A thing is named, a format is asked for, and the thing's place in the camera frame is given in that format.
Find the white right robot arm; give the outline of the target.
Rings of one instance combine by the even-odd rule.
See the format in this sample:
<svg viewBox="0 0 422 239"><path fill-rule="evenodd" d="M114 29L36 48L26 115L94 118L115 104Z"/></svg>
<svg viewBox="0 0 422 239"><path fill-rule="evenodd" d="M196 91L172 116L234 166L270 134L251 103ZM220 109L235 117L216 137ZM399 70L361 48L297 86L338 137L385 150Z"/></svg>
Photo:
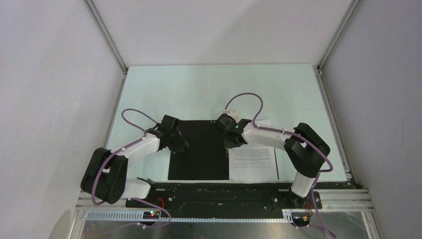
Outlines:
<svg viewBox="0 0 422 239"><path fill-rule="evenodd" d="M333 170L333 165L328 159L330 147L306 123L301 122L293 129L273 128L258 125L254 120L235 120L229 114L221 114L215 121L215 126L222 133L226 148L261 144L287 153L296 170L289 195L290 203L295 208L302 208L309 202L309 192L319 175Z"/></svg>

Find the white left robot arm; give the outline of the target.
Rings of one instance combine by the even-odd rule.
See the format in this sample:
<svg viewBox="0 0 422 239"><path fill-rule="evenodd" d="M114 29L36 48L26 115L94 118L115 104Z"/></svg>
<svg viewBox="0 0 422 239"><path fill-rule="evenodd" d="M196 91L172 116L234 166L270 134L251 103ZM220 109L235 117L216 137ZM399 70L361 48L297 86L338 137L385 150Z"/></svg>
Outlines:
<svg viewBox="0 0 422 239"><path fill-rule="evenodd" d="M138 198L145 207L157 202L157 193L144 179L128 179L127 170L137 161L162 149L172 153L188 149L188 143L178 128L180 120L163 116L155 127L145 130L143 136L115 151L97 148L81 180L81 190L92 197L95 205L114 204L121 198Z"/></svg>

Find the printed paper sheet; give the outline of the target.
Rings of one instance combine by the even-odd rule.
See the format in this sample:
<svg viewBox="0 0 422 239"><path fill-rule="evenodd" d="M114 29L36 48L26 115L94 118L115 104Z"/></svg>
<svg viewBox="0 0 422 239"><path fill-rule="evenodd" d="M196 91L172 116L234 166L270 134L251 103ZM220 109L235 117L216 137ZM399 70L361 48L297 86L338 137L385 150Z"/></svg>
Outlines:
<svg viewBox="0 0 422 239"><path fill-rule="evenodd" d="M246 144L228 150L229 180L246 183L278 181L274 148L281 145L280 134L257 129L248 123L242 136Z"/></svg>

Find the red and black file folder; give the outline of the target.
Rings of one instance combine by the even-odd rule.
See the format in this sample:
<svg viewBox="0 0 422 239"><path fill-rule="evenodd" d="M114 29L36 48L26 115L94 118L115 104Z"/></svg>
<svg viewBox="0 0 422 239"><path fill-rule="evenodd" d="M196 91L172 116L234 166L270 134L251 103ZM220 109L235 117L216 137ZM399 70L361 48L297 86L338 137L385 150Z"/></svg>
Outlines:
<svg viewBox="0 0 422 239"><path fill-rule="evenodd" d="M189 148L171 154L168 180L229 180L228 150L223 135L210 120L180 121L178 128Z"/></svg>

